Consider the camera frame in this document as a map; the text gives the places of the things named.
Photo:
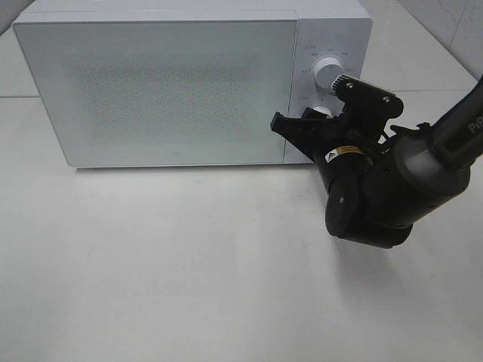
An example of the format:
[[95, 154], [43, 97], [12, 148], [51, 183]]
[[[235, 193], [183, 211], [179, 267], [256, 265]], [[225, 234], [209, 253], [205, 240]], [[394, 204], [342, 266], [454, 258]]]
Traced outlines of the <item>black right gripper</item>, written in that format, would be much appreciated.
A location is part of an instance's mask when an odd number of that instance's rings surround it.
[[386, 136], [385, 126], [372, 118], [356, 118], [343, 112], [330, 117], [310, 107], [300, 118], [276, 112], [270, 122], [272, 132], [316, 164], [327, 192], [339, 178], [360, 176], [381, 162], [386, 151], [380, 142]]

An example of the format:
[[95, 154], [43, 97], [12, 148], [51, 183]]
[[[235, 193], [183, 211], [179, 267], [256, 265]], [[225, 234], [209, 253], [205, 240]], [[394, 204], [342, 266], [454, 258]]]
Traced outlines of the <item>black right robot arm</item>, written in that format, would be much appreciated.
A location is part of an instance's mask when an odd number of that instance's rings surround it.
[[414, 129], [389, 125], [404, 108], [395, 94], [348, 75], [332, 88], [343, 103], [339, 115], [276, 113], [271, 130], [318, 168], [331, 235], [385, 249], [402, 244], [417, 220], [469, 185], [482, 154], [482, 85], [436, 123]]

